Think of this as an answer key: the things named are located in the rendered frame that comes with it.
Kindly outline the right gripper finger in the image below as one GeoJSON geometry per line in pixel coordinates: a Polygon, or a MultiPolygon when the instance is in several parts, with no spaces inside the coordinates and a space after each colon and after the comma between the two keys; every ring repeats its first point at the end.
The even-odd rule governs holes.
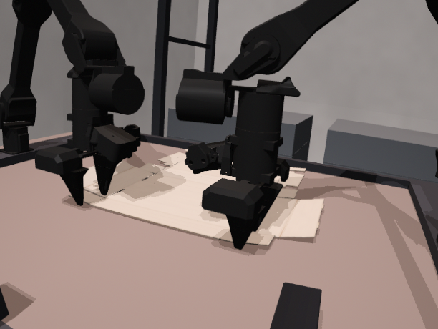
{"type": "Polygon", "coordinates": [[[277,198],[277,196],[282,188],[283,188],[283,184],[277,183],[277,182],[274,182],[270,187],[264,186],[261,188],[261,191],[264,194],[262,206],[265,206],[265,209],[264,209],[262,215],[260,216],[259,220],[257,221],[257,223],[253,229],[253,232],[256,232],[257,229],[259,228],[259,226],[261,225],[264,217],[268,213],[269,209],[271,208],[273,202],[277,198]]]}
{"type": "Polygon", "coordinates": [[[260,212],[250,220],[226,215],[234,248],[239,250],[243,249],[264,209],[265,206],[261,206],[260,212]]]}

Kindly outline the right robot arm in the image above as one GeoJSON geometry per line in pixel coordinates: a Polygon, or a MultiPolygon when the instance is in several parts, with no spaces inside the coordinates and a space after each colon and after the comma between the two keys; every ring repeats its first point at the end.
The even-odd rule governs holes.
{"type": "MultiPolygon", "coordinates": [[[[240,54],[223,73],[184,69],[175,100],[177,118],[223,124],[225,117],[233,115],[235,91],[239,91],[236,127],[254,132],[280,132],[284,97],[301,94],[291,78],[286,77],[282,82],[259,79],[257,87],[232,85],[232,80],[280,71],[317,30],[357,1],[306,0],[251,29],[243,37],[240,54]]],[[[185,164],[193,174],[220,169],[221,175],[230,176],[234,144],[229,140],[230,135],[225,141],[188,146],[185,164]]]]}

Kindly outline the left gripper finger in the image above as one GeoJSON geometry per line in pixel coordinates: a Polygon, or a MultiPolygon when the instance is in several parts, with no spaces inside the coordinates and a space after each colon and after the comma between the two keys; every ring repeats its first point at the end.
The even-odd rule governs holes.
{"type": "Polygon", "coordinates": [[[79,170],[68,172],[66,174],[60,175],[72,194],[75,202],[82,206],[84,201],[84,180],[83,177],[89,168],[82,167],[79,170]],[[70,175],[69,175],[70,174],[70,175]]]}
{"type": "Polygon", "coordinates": [[[94,155],[93,159],[97,174],[99,190],[102,195],[107,195],[115,168],[123,159],[121,159],[119,162],[110,162],[102,154],[94,155]]]}

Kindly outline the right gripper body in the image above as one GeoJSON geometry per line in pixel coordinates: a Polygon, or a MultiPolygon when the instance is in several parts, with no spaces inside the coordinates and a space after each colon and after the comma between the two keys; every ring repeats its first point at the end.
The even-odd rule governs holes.
{"type": "Polygon", "coordinates": [[[245,220],[253,219],[263,204],[261,188],[264,185],[270,187],[277,176],[281,176],[282,182],[289,176],[290,165],[285,159],[278,158],[278,148],[283,144],[280,135],[281,131],[254,132],[235,127],[235,134],[230,135],[229,142],[234,144],[230,176],[236,180],[221,178],[205,189],[202,208],[245,220]]]}

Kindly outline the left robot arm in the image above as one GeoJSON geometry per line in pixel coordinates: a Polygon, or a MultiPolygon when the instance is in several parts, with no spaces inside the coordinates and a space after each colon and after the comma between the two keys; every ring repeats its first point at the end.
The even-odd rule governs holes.
{"type": "MultiPolygon", "coordinates": [[[[29,147],[27,127],[34,126],[37,112],[31,78],[40,28],[52,11],[64,30],[65,54],[74,65],[67,73],[72,78],[72,108],[130,115],[142,106],[145,90],[134,66],[125,64],[114,33],[91,17],[80,0],[13,0],[12,7],[18,22],[10,79],[0,95],[4,138],[0,152],[16,155],[34,150],[29,147]]],[[[132,157],[140,139],[137,125],[116,127],[113,117],[108,117],[104,126],[88,124],[84,150],[94,151],[94,144],[110,162],[119,162],[132,157]]]]}

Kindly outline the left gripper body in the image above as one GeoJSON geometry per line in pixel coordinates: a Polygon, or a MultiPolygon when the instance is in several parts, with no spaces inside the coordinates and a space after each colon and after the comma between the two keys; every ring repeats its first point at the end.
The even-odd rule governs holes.
{"type": "Polygon", "coordinates": [[[67,114],[67,120],[72,121],[72,138],[67,140],[67,144],[74,150],[58,146],[39,149],[35,154],[35,167],[57,175],[81,169],[82,159],[101,154],[94,148],[94,144],[92,145],[93,152],[84,152],[84,139],[88,124],[91,122],[104,126],[108,117],[113,117],[113,114],[108,114],[107,111],[101,109],[72,108],[72,113],[67,114]]]}

